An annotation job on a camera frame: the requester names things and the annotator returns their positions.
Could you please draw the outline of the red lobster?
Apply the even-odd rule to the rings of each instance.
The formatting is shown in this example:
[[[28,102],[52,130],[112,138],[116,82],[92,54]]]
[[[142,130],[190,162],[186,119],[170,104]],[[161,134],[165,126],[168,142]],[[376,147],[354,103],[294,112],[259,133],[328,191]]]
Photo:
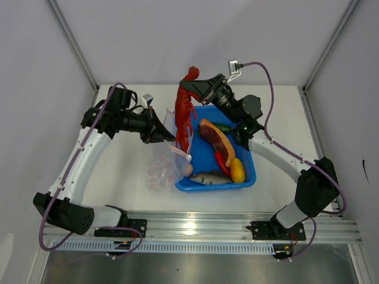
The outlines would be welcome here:
[[[189,92],[187,92],[180,85],[175,101],[175,126],[176,126],[176,145],[180,146],[180,149],[187,153],[189,149],[188,137],[193,135],[193,127],[191,124],[191,113],[194,114],[194,118],[197,118],[196,111],[191,101]]]

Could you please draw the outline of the clear pink-dotted zip bag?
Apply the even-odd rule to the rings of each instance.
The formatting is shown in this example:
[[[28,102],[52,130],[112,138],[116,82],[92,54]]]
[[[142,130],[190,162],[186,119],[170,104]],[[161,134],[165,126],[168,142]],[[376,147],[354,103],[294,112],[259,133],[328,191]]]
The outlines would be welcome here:
[[[185,153],[175,141],[164,141],[152,145],[153,153],[144,181],[151,191],[162,191],[183,180],[187,166],[192,164],[191,147]]]

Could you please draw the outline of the raw steak slice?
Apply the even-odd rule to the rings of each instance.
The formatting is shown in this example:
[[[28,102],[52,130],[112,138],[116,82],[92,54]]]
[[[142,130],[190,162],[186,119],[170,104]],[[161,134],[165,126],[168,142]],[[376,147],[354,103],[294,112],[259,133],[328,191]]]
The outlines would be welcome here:
[[[219,151],[227,167],[236,158],[234,147],[227,136],[209,120],[203,118],[198,125],[199,135],[211,144],[215,151]]]

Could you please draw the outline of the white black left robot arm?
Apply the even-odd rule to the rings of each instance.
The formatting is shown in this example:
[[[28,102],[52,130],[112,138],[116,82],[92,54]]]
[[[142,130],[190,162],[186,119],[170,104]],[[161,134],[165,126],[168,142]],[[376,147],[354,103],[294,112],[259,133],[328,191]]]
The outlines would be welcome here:
[[[125,211],[110,205],[83,205],[83,196],[99,158],[116,134],[138,133],[145,144],[175,141],[160,122],[152,101],[151,95],[138,96],[118,83],[109,88],[105,99],[84,113],[78,140],[63,170],[47,193],[37,193],[33,199],[43,217],[42,225],[77,235],[102,227],[117,237],[128,231]]]

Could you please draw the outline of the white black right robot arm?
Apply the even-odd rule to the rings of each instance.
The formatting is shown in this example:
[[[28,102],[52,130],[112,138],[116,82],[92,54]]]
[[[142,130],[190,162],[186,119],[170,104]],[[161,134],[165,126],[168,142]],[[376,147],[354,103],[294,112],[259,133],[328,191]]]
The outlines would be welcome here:
[[[267,127],[258,121],[263,115],[259,97],[246,95],[236,99],[222,74],[207,80],[183,79],[179,85],[199,103],[213,104],[235,124],[232,137],[236,144],[265,158],[295,181],[294,200],[271,218],[270,230],[274,237],[285,238],[296,223],[318,216],[342,195],[329,159],[308,159],[268,134]]]

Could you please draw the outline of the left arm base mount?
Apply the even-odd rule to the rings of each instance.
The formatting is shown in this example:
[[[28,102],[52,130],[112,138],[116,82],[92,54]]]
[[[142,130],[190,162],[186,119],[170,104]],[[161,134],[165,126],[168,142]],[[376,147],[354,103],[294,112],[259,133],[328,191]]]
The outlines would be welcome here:
[[[128,219],[125,224],[114,228],[99,228],[95,230],[95,237],[108,238],[145,238],[147,230],[147,219]]]

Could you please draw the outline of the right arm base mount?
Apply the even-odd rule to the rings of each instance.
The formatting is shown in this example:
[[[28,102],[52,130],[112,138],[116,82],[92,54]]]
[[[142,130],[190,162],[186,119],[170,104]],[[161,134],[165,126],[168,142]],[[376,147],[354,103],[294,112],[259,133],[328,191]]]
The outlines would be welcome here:
[[[252,234],[254,240],[306,240],[306,233],[302,222],[291,228],[284,228],[276,221],[251,221],[246,229]]]

